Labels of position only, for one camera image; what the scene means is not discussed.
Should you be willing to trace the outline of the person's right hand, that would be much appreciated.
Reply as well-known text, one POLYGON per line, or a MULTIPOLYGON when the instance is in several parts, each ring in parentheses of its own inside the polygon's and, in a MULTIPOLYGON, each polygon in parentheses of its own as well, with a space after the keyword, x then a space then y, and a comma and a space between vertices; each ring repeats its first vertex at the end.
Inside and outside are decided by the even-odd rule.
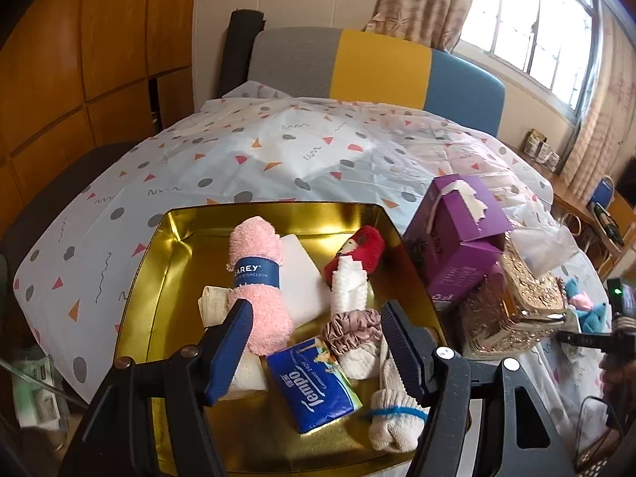
POLYGON ((613 395, 625 396, 628 411, 635 409, 635 361, 621 363, 614 354, 605 354, 599 364, 601 368, 601 396, 604 401, 613 403, 613 395))

